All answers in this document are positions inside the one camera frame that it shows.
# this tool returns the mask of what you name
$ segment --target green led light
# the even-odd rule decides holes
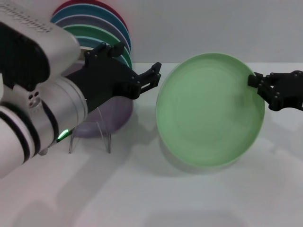
[[[58,137],[58,139],[61,139],[66,133],[68,133],[68,129],[67,130],[64,130],[60,136]]]

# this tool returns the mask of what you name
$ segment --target white wall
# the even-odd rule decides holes
[[[15,0],[44,17],[63,0]],[[134,62],[225,52],[246,62],[303,61],[302,0],[103,0],[127,22]]]

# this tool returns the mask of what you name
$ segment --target black stripe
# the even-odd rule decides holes
[[[13,111],[23,121],[23,123],[26,125],[27,129],[29,130],[29,133],[32,136],[32,139],[35,144],[35,154],[34,155],[38,154],[38,152],[40,151],[40,148],[41,148],[41,142],[40,142],[38,132],[36,131],[34,125],[30,121],[30,119],[21,110],[19,110],[17,107],[15,107],[14,105],[12,105],[10,103],[1,102],[1,105],[5,106],[6,108]]]
[[[20,128],[10,119],[10,117],[8,117],[5,113],[3,112],[0,112],[0,118],[2,118],[6,124],[9,125],[9,127],[14,131],[15,135],[18,137],[20,143],[21,143],[21,146],[22,146],[22,149],[23,149],[23,152],[24,152],[24,162],[25,163],[26,161],[29,160],[29,157],[30,157],[30,151],[29,151],[29,145],[27,143],[27,140],[25,139],[22,131],[20,130]]]
[[[46,115],[48,116],[48,119],[50,120],[50,122],[52,124],[52,127],[53,127],[53,142],[54,142],[59,137],[58,122],[57,122],[53,112],[51,111],[51,109],[43,101],[42,101],[42,106],[43,106],[43,109],[44,109]]]

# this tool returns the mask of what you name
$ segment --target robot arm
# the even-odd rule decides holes
[[[0,177],[73,130],[114,96],[137,99],[158,85],[161,64],[136,74],[115,60],[124,44],[85,53],[84,67],[60,74],[78,58],[77,40],[8,0],[0,0]]]
[[[248,86],[258,88],[257,93],[269,104],[270,110],[291,107],[303,111],[302,71],[270,73],[265,77],[255,74],[249,75]]]

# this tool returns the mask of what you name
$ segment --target purple plate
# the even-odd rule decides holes
[[[62,76],[67,76],[84,65],[84,61],[75,62]],[[88,114],[87,119],[74,130],[75,137],[94,138],[113,134],[121,129],[130,119],[134,108],[131,99],[116,96]]]

